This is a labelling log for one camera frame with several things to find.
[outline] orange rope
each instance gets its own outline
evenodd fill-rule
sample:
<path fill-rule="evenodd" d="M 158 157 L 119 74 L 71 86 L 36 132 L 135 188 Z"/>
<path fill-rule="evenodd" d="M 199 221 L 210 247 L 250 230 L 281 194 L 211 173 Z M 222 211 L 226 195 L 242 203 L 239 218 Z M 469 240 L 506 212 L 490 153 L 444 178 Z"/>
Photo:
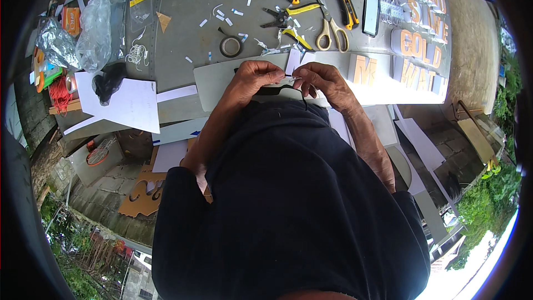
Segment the orange rope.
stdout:
<path fill-rule="evenodd" d="M 57 79 L 50 84 L 48 92 L 52 100 L 54 100 L 54 106 L 58 114 L 67 114 L 67 106 L 72 101 L 72 94 L 69 94 L 67 85 L 65 84 L 65 76 Z"/>

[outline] black t-shirt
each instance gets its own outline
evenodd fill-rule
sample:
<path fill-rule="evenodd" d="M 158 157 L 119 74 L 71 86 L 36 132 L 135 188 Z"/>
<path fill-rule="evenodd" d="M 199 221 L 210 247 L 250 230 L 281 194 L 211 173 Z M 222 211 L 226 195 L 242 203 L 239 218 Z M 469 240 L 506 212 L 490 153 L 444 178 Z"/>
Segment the black t-shirt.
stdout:
<path fill-rule="evenodd" d="M 152 278 L 163 299 L 275 299 L 297 290 L 413 299 L 430 273 L 413 197 L 390 194 L 301 102 L 252 102 L 206 174 L 169 170 Z"/>

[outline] grey table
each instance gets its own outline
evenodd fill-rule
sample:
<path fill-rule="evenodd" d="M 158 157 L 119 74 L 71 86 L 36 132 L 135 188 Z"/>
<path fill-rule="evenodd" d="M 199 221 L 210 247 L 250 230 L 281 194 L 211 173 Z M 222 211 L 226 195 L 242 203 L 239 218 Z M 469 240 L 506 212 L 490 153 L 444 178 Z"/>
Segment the grey table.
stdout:
<path fill-rule="evenodd" d="M 337 0 L 325 1 L 331 16 L 341 26 L 341 14 Z M 352 1 L 361 20 L 363 17 L 363 0 Z M 300 5 L 313 2 L 316 2 L 316 0 L 301 0 Z M 275 9 L 276 5 L 286 8 L 289 5 L 286 0 L 252 0 L 250 6 L 246 6 L 247 0 L 153 0 L 153 3 L 154 11 L 159 11 L 172 19 L 165 33 L 163 33 L 155 16 L 154 23 L 147 28 L 143 38 L 139 41 L 139 44 L 144 44 L 149 49 L 150 66 L 139 65 L 139 69 L 142 71 L 137 71 L 132 63 L 128 63 L 127 67 L 132 78 L 155 80 L 159 93 L 194 84 L 195 78 L 192 71 L 194 68 L 237 58 L 259 56 L 263 48 L 257 45 L 254 38 L 261 40 L 269 47 L 276 47 L 278 44 L 276 38 L 277 29 L 259 27 L 259 25 L 273 20 L 273 17 L 264 12 L 262 8 Z M 225 13 L 225 17 L 230 18 L 233 22 L 232 26 L 212 15 L 213 8 L 221 3 L 223 6 L 218 9 Z M 232 8 L 243 12 L 244 15 L 233 14 Z M 449 26 L 448 44 L 444 46 L 436 43 L 443 51 L 441 65 L 436 71 L 442 76 L 449 77 L 451 62 L 450 16 L 449 12 L 440 16 Z M 311 10 L 294 15 L 293 18 L 296 18 L 301 25 L 298 28 L 298 34 L 304 35 L 306 41 L 316 49 L 316 36 L 323 28 L 321 10 Z M 208 19 L 208 22 L 203 27 L 200 27 L 199 24 L 204 19 Z M 248 39 L 243 44 L 242 53 L 236 58 L 226 58 L 219 52 L 218 47 L 224 37 L 217 30 L 219 26 L 222 27 L 225 33 L 231 35 L 237 35 L 238 33 L 248 34 Z M 306 31 L 309 27 L 314 27 L 314 31 Z M 413 28 L 408 23 L 403 23 L 400 27 L 410 31 L 418 31 L 423 38 L 431 39 L 430 35 L 421 28 Z M 361 32 L 362 27 L 360 25 L 357 29 L 348 32 L 349 51 L 393 54 L 390 49 L 391 30 L 393 28 L 395 27 L 381 22 L 378 35 L 371 38 Z M 130 32 L 129 10 L 126 12 L 126 30 L 126 44 L 129 49 L 131 41 L 141 33 L 141 31 Z M 281 43 L 288 44 L 294 43 L 294 41 L 288 36 L 282 36 Z M 335 47 L 336 43 L 333 41 L 330 50 L 334 50 Z M 209 51 L 212 52 L 211 62 L 208 60 Z M 186 56 L 191 58 L 193 63 L 189 63 L 185 59 Z M 203 111 L 197 95 L 166 101 L 160 103 L 158 107 L 160 123 L 183 121 L 209 115 L 209 113 Z M 78 130 L 80 132 L 75 131 L 69 136 L 78 138 L 120 129 L 118 124 L 110 125 L 108 121 L 102 122 L 104 121 L 91 124 Z"/>

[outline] foliage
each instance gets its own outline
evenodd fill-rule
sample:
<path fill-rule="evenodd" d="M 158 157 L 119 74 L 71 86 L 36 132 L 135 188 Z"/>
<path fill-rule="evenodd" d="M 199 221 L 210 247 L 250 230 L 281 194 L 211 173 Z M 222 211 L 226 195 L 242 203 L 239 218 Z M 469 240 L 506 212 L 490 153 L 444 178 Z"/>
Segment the foliage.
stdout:
<path fill-rule="evenodd" d="M 507 136 L 505 150 L 509 158 L 516 163 L 514 154 L 514 109 L 516 95 L 522 90 L 520 68 L 516 57 L 507 55 L 502 49 L 505 67 L 505 88 L 498 86 L 498 92 L 492 110 L 492 117 Z M 514 165 L 500 163 L 497 170 L 488 167 L 481 179 L 461 198 L 457 210 L 462 223 L 466 226 L 461 231 L 466 239 L 459 249 L 457 257 L 451 261 L 446 270 L 464 268 L 470 250 L 477 246 L 487 231 L 498 239 L 505 230 L 509 220 L 516 211 L 520 175 Z"/>
<path fill-rule="evenodd" d="M 60 206 L 61 203 L 50 195 L 45 198 L 41 208 L 44 229 Z M 127 264 L 117 262 L 121 258 L 112 250 L 115 241 L 99 237 L 96 246 L 95 236 L 91 234 L 91 225 L 80 225 L 77 219 L 62 209 L 47 233 L 59 270 L 77 299 L 117 299 L 118 294 L 114 294 L 113 290 L 117 289 L 117 280 L 123 281 Z"/>
<path fill-rule="evenodd" d="M 516 210 L 520 175 L 513 165 L 501 163 L 501 171 L 494 176 L 480 179 L 457 204 L 457 210 L 466 229 L 461 231 L 466 239 L 457 257 L 447 270 L 464 268 L 470 250 L 477 246 L 485 233 L 491 231 L 499 238 Z"/>

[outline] scissors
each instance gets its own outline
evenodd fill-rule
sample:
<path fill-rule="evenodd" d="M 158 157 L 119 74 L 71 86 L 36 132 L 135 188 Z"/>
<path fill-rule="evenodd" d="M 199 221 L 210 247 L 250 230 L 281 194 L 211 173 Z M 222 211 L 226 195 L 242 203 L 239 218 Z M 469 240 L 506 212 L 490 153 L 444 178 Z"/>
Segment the scissors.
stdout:
<path fill-rule="evenodd" d="M 324 14 L 324 27 L 322 29 L 322 32 L 316 38 L 316 46 L 321 51 L 326 51 L 330 48 L 331 37 L 330 37 L 330 27 L 328 26 L 328 22 L 329 22 L 331 25 L 331 29 L 333 30 L 333 35 L 335 36 L 335 40 L 337 41 L 338 52 L 340 52 L 341 54 L 345 53 L 346 51 L 348 51 L 348 47 L 349 47 L 348 35 L 344 31 L 344 29 L 337 26 L 337 24 L 331 17 L 330 12 L 327 9 L 326 2 L 324 0 L 317 0 L 317 1 L 322 4 L 320 8 L 322 9 L 322 13 Z M 341 33 L 341 36 L 344 38 L 344 41 L 346 42 L 346 47 L 344 49 L 341 48 L 341 43 L 339 42 L 337 32 Z M 324 36 L 326 37 L 326 46 L 322 47 L 320 46 L 320 41 Z"/>

